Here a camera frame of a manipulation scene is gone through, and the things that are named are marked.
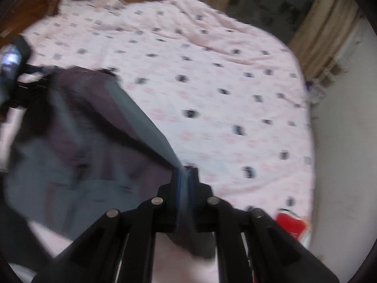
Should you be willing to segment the beige right curtain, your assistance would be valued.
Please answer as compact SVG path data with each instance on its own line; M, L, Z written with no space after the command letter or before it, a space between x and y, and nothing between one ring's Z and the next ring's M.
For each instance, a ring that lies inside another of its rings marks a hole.
M361 17L355 0L314 0L288 43L306 81L317 78L328 66Z

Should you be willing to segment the red basketball jersey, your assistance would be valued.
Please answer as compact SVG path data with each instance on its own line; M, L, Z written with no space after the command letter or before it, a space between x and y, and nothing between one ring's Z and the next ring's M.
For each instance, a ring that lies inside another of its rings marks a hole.
M275 221L296 241L304 243L310 232L308 223L294 211L281 208L277 210Z

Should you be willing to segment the pink cat print duvet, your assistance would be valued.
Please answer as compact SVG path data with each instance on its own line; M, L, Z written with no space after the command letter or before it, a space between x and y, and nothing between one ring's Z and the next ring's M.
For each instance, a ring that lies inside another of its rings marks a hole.
M198 0L63 0L59 15L21 35L32 48L30 65L114 74L215 197L274 219L287 208L309 225L315 177L307 91L296 57L276 37ZM7 113L6 173L25 108ZM6 173L1 253L18 281L34 282L82 233L67 238L14 210ZM170 239L175 232L157 234L153 282L218 282L216 242L214 258L200 258Z

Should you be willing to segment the purple grey hooded jacket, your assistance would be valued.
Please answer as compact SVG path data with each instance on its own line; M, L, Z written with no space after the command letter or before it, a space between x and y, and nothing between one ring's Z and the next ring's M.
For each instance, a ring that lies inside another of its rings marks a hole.
M178 230L170 239L214 258L214 237L194 231L187 169L114 74L55 69L16 85L10 103L25 108L5 177L14 210L75 239L105 211L133 210L177 177Z

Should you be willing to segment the white shelf rack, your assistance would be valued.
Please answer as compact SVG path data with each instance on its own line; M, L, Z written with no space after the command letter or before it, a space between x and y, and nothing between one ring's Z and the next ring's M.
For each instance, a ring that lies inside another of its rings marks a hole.
M336 55L320 72L317 78L306 82L309 103L317 106L326 96L327 90L337 82L340 74L348 71L348 62L342 55Z

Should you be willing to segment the dark window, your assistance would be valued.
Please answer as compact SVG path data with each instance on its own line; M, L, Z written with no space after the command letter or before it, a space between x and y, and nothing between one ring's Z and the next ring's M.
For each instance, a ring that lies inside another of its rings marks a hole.
M288 43L314 0L230 0L226 13Z

